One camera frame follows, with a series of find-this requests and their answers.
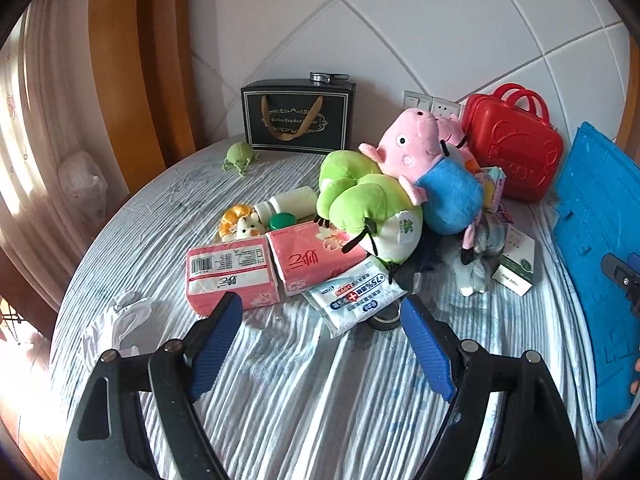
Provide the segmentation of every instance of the black gift box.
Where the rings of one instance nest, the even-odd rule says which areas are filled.
[[[356,85],[322,76],[333,80],[274,79],[242,88],[246,141],[260,150],[348,150]]]

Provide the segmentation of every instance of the wooden floor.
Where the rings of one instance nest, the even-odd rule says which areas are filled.
[[[2,300],[0,312],[9,311]],[[56,480],[66,433],[50,392],[49,351],[27,322],[0,325],[0,418],[36,472]]]

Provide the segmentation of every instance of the pink tissue package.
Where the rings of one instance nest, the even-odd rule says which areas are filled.
[[[334,278],[367,257],[360,246],[343,254],[342,248],[351,237],[314,222],[271,231],[267,238],[287,296]]]
[[[187,300],[201,316],[209,316],[228,290],[240,295],[244,308],[280,301],[264,236],[190,249],[186,263]]]

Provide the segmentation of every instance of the wall socket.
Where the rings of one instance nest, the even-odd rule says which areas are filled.
[[[448,118],[451,114],[456,114],[458,118],[462,118],[463,106],[453,101],[432,97],[427,94],[409,92],[408,90],[404,91],[403,97],[403,110],[407,110],[407,108],[420,108],[420,110],[431,112],[436,117]]]

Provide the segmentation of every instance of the green lid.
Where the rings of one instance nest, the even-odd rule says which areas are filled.
[[[296,224],[296,217],[291,213],[277,213],[269,220],[269,227],[272,230],[284,229]]]

